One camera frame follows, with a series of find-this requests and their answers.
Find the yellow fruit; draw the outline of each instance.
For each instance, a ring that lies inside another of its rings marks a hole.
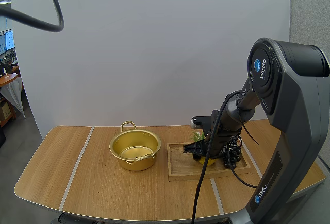
[[[202,157],[202,158],[199,160],[199,162],[200,162],[202,165],[204,165],[204,163],[205,163],[205,157]],[[215,159],[208,159],[207,166],[210,166],[210,165],[214,164],[214,162],[216,162]]]

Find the white stripe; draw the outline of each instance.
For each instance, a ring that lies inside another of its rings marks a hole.
[[[252,155],[251,155],[251,153],[250,153],[248,147],[247,147],[246,144],[243,142],[243,139],[242,139],[242,144],[243,144],[243,147],[245,148],[245,150],[246,150],[248,156],[250,157],[250,160],[252,161],[252,164],[253,164],[254,167],[256,168],[257,173],[259,174],[259,177],[262,178],[262,173],[261,173],[261,171],[259,170],[259,167],[257,166],[257,163],[254,161],[254,159],[253,159],[253,157],[252,157]]]
[[[224,214],[223,207],[222,207],[222,203],[221,203],[221,199],[219,196],[219,192],[218,192],[218,188],[217,188],[215,179],[211,179],[211,184],[212,184],[213,192],[216,197],[217,204],[218,204],[219,214],[223,215]]]
[[[80,152],[80,154],[79,154],[79,156],[78,156],[78,159],[77,159],[77,161],[76,161],[76,164],[74,165],[74,168],[73,168],[73,170],[72,170],[72,173],[71,173],[70,179],[69,179],[69,181],[68,181],[67,188],[65,189],[65,192],[64,192],[64,195],[63,195],[63,198],[62,198],[62,201],[61,201],[60,207],[59,207],[59,209],[58,209],[59,211],[62,211],[62,209],[63,209],[63,206],[64,206],[65,200],[66,200],[66,198],[67,198],[67,196],[68,196],[68,193],[69,193],[70,186],[71,186],[71,184],[72,184],[72,181],[73,181],[74,175],[76,174],[76,171],[77,171],[77,169],[78,169],[78,165],[79,165],[79,163],[80,163],[81,157],[83,157],[84,151],[85,151],[86,146],[87,146],[87,144],[88,144],[89,138],[91,138],[91,135],[92,135],[93,130],[94,130],[94,126],[92,126],[91,131],[89,132],[88,137],[86,138],[85,144],[84,144],[84,146],[82,147],[81,152]]]

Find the computer monitor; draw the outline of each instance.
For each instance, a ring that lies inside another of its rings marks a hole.
[[[15,42],[14,42],[14,33],[13,31],[7,32],[6,33],[6,49],[12,49],[15,47]]]
[[[6,36],[0,35],[0,54],[6,52]]]

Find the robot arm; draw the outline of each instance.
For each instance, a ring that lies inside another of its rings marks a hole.
[[[251,49],[248,72],[243,89],[229,100],[217,127],[212,126],[217,110],[209,117],[192,119],[191,126],[202,128],[206,138],[194,149],[186,145],[184,152],[205,156],[209,134],[215,130],[210,158],[217,158],[228,139],[240,133],[241,121],[249,121],[260,103],[270,124],[282,134],[248,204],[229,218],[232,223],[266,223],[298,187],[325,141],[330,67],[315,46],[261,38]]]

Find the ceiling light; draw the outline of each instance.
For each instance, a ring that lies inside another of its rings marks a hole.
[[[0,1],[0,4],[11,4],[11,1]]]

